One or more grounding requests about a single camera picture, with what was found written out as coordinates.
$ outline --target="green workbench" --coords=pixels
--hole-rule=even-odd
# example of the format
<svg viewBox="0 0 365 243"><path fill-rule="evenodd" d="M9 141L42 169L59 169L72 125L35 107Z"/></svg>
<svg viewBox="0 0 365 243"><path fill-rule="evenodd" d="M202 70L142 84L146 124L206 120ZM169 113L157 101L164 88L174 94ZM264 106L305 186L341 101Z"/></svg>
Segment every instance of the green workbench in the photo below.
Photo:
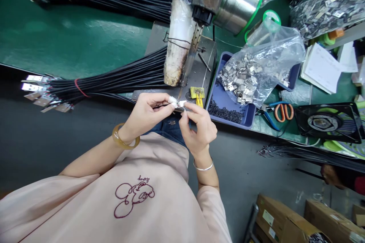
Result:
<svg viewBox="0 0 365 243"><path fill-rule="evenodd" d="M30 0L0 0L0 63L36 73L66 79L88 77L128 64L144 55L152 22L97 9L68 5L43 9ZM267 9L276 11L282 25L289 25L287 0L274 0L260 9L254 25ZM212 37L212 27L203 35ZM216 28L217 59L224 51L237 52L244 45L242 36ZM282 98L293 106L353 101L357 94L351 75L343 73L337 93L328 95L298 80L293 92ZM277 101L274 90L267 99ZM277 136L264 117L255 117L253 131ZM306 143L292 122L281 136Z"/></svg>

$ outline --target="solder wire spool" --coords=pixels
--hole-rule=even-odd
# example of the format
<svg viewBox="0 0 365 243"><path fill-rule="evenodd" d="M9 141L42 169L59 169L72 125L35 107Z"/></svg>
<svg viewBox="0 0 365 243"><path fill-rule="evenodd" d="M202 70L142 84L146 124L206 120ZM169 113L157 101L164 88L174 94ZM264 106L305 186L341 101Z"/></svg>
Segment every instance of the solder wire spool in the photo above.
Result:
<svg viewBox="0 0 365 243"><path fill-rule="evenodd" d="M279 15L271 10L268 9L263 13L262 19L257 22L252 29L248 30L245 32L244 34L244 41L247 43L248 39L250 37L252 37L252 35L254 34L255 30L257 30L259 28L259 26L261 25L261 23L265 20L266 17L271 18L272 21L274 21L276 24L265 24L266 28L269 30L270 33L275 33L280 29L281 26L281 19L279 17Z"/></svg>
<svg viewBox="0 0 365 243"><path fill-rule="evenodd" d="M238 36L245 33L255 18L262 0L222 0L213 24Z"/></svg>

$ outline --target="white cloth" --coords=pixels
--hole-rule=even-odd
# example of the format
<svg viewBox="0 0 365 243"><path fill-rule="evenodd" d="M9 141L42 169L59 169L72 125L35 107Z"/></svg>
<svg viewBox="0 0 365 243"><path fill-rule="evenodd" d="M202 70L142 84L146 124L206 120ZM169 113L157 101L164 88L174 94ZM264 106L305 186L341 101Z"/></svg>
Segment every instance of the white cloth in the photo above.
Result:
<svg viewBox="0 0 365 243"><path fill-rule="evenodd" d="M0 242L231 242L219 192L187 184L186 148L141 136L102 176L50 177L0 200Z"/></svg>

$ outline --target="black fan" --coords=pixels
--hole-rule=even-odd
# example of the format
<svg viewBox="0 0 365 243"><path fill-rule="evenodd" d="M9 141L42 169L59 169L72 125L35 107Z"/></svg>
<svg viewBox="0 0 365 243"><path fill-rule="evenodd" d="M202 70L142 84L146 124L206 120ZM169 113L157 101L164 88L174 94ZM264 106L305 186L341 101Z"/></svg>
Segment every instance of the black fan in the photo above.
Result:
<svg viewBox="0 0 365 243"><path fill-rule="evenodd" d="M365 139L355 103L299 106L294 114L303 136L356 144Z"/></svg>

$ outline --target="yellow tool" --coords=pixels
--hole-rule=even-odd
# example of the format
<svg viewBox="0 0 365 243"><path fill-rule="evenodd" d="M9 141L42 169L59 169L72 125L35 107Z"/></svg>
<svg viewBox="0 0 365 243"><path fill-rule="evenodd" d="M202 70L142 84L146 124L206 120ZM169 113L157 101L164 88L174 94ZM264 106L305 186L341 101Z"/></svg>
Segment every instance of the yellow tool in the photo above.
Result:
<svg viewBox="0 0 365 243"><path fill-rule="evenodd" d="M201 108L203 107L203 98L205 98L204 88L203 87L190 87L191 98L196 99L197 105Z"/></svg>

